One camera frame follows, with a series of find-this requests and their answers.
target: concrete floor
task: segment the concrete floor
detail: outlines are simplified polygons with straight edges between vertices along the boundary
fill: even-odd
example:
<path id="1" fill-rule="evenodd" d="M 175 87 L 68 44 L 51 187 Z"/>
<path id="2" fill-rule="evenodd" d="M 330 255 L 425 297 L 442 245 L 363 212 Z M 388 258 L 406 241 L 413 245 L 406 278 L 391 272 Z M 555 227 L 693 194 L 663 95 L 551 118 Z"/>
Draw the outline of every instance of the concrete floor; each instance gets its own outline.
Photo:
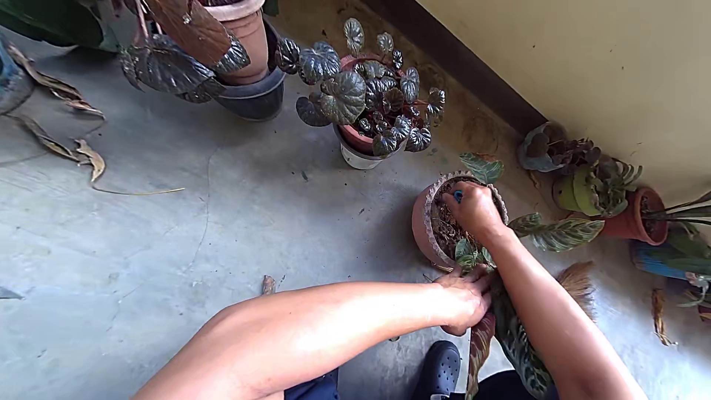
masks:
<path id="1" fill-rule="evenodd" d="M 321 12 L 343 20 L 356 15 L 366 34 L 384 26 L 358 3 L 341 3 Z M 307 19 L 316 7 L 305 4 L 298 10 L 284 4 L 285 17 L 275 24 L 306 43 L 321 27 L 299 25 L 298 17 Z M 340 23 L 329 21 L 324 33 Z M 507 163 L 498 187 L 511 216 L 533 210 L 561 216 L 549 207 L 546 178 L 536 190 L 516 165 L 516 133 L 436 67 L 424 79 L 444 80 L 448 110 L 431 150 L 399 154 L 363 172 L 343 161 L 330 127 L 299 120 L 294 103 L 309 89 L 298 78 L 285 81 L 275 120 L 244 122 L 214 102 L 192 105 L 136 91 L 110 58 L 8 36 L 39 70 L 67 80 L 105 112 L 107 124 L 90 138 L 107 163 L 100 187 L 186 190 L 100 193 L 88 186 L 88 167 L 53 155 L 4 164 L 43 150 L 1 120 L 0 285 L 25 300 L 0 300 L 0 399 L 126 399 L 213 314 L 259 295 L 265 274 L 280 291 L 436 277 L 412 239 L 412 203 L 440 174 L 461 168 L 460 152 L 493 152 Z M 427 64 L 410 44 L 400 47 L 417 65 Z M 18 112 L 58 139 L 97 124 L 41 90 Z M 673 307 L 680 298 L 672 296 L 665 320 L 679 345 L 660 344 L 649 296 L 663 282 L 634 269 L 627 243 L 600 238 L 563 254 L 532 251 L 552 273 L 596 261 L 598 326 L 650 399 L 707 396 L 701 383 L 711 374 L 708 328 L 694 310 Z M 455 341 L 467 360 L 466 336 L 439 328 L 405 335 L 341 368 L 343 399 L 406 399 L 425 351 L 439 339 Z M 504 369 L 510 365 L 494 341 L 480 377 Z M 459 388 L 465 383 L 462 370 Z"/>

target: hand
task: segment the hand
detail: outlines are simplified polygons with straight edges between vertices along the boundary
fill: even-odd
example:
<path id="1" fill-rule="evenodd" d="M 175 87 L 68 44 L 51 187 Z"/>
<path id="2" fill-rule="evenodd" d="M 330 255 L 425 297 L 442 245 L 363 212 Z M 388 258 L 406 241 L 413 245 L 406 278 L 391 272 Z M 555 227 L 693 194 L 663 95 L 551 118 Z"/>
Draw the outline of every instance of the hand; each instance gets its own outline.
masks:
<path id="1" fill-rule="evenodd" d="M 466 328 L 478 324 L 491 305 L 489 283 L 493 274 L 486 273 L 486 266 L 479 264 L 469 274 L 462 277 L 457 266 L 448 275 L 437 278 L 434 283 L 441 285 L 452 298 L 452 303 L 443 305 L 452 311 L 451 322 L 442 327 L 450 335 L 462 336 Z"/>
<path id="2" fill-rule="evenodd" d="M 460 181 L 454 185 L 451 192 L 456 190 L 462 192 L 461 203 L 457 203 L 450 193 L 442 194 L 442 198 L 465 231 L 486 245 L 485 242 L 492 233 L 506 229 L 488 187 Z"/>

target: forearm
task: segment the forearm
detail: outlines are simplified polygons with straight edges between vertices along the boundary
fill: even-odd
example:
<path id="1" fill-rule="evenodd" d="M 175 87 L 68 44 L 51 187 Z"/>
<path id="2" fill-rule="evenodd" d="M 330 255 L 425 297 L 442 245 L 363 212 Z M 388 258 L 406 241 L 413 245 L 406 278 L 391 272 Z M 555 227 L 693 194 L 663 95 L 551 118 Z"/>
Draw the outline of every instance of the forearm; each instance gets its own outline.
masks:
<path id="1" fill-rule="evenodd" d="M 450 297 L 437 284 L 338 283 L 247 300 L 208 321 L 136 399 L 259 399 L 446 325 Z"/>
<path id="2" fill-rule="evenodd" d="M 512 230 L 484 241 L 563 399 L 645 399 L 604 335 Z"/>

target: person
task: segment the person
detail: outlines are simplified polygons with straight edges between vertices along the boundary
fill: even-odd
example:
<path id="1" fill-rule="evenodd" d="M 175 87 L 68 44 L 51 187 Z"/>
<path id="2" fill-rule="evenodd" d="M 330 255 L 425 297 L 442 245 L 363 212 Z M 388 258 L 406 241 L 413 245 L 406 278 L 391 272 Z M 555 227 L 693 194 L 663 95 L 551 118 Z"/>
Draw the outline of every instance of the person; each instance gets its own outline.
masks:
<path id="1" fill-rule="evenodd" d="M 646 399 L 602 332 L 502 223 L 491 191 L 465 181 L 455 190 L 463 193 L 461 203 L 451 194 L 444 200 L 489 249 L 557 395 Z M 481 269 L 465 276 L 455 270 L 427 284 L 334 283 L 246 300 L 205 323 L 134 399 L 276 400 L 285 390 L 288 399 L 337 399 L 334 369 L 374 344 L 426 327 L 463 335 L 491 304 L 489 281 Z M 413 399 L 446 398 L 454 389 L 436 391 L 428 369 L 454 354 L 447 343 L 427 353 Z M 447 367 L 458 371 L 458 364 Z M 299 390 L 308 393 L 294 394 Z"/>

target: terracotta pot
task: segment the terracotta pot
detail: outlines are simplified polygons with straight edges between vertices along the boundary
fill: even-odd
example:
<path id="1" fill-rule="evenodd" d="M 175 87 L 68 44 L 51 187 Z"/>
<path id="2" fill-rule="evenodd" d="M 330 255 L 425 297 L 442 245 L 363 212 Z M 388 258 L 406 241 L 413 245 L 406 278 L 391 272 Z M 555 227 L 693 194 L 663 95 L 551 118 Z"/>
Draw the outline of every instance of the terracotta pot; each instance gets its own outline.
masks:
<path id="1" fill-rule="evenodd" d="M 264 0 L 242 0 L 225 6 L 205 7 L 212 16 L 232 31 L 240 39 L 250 56 L 250 64 L 232 73 L 220 74 L 220 78 L 231 85 L 248 85 L 259 82 L 269 68 L 267 33 L 262 22 Z"/>
<path id="2" fill-rule="evenodd" d="M 442 270 L 448 270 L 456 265 L 456 261 L 452 260 L 437 244 L 432 230 L 432 204 L 437 191 L 447 183 L 450 179 L 466 177 L 471 178 L 476 182 L 474 175 L 469 171 L 452 172 L 439 178 L 435 183 L 429 185 L 415 200 L 415 206 L 412 207 L 412 234 L 415 236 L 417 247 L 436 267 Z M 508 223 L 508 214 L 506 205 L 503 199 L 498 194 L 498 191 L 493 185 L 489 185 L 493 195 L 493 201 L 498 208 L 501 219 L 504 223 Z"/>
<path id="3" fill-rule="evenodd" d="M 380 61 L 381 57 L 376 56 L 374 54 L 367 54 L 363 53 L 360 54 L 357 58 L 353 57 L 351 55 L 348 55 L 346 57 L 343 57 L 341 59 L 341 70 L 344 71 L 350 71 L 353 70 L 353 66 L 358 62 L 362 60 L 378 60 Z M 358 133 L 358 130 L 354 128 L 351 125 L 339 125 L 338 129 L 341 131 L 341 134 L 343 135 L 343 138 L 347 143 L 354 148 L 355 150 L 358 150 L 358 152 L 363 153 L 368 156 L 373 155 L 373 139 L 363 136 L 360 133 Z"/>
<path id="4" fill-rule="evenodd" d="M 625 211 L 610 219 L 605 219 L 605 227 L 600 234 L 613 238 L 636 239 L 647 242 L 652 246 L 659 246 L 664 243 L 669 223 L 667 221 L 655 221 L 654 232 L 650 236 L 644 229 L 642 222 L 642 198 L 647 198 L 650 211 L 664 210 L 664 203 L 657 192 L 648 187 L 641 187 L 634 193 L 627 195 L 629 205 Z"/>

